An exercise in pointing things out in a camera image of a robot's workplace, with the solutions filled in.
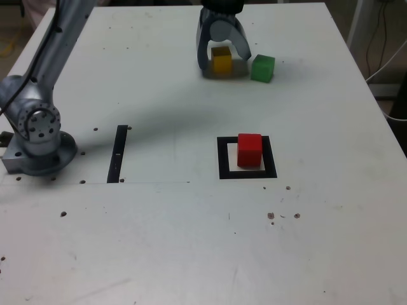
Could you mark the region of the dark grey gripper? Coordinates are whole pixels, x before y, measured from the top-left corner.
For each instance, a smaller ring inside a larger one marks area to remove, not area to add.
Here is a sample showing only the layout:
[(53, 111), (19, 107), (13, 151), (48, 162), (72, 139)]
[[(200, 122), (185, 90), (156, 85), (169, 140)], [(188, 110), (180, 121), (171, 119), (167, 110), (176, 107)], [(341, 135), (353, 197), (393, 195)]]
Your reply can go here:
[(202, 71), (208, 68), (207, 54), (210, 40), (220, 43), (229, 40), (243, 60), (251, 58), (249, 43), (242, 30), (242, 24), (236, 17), (242, 8), (202, 8), (198, 21), (196, 46), (198, 66)]

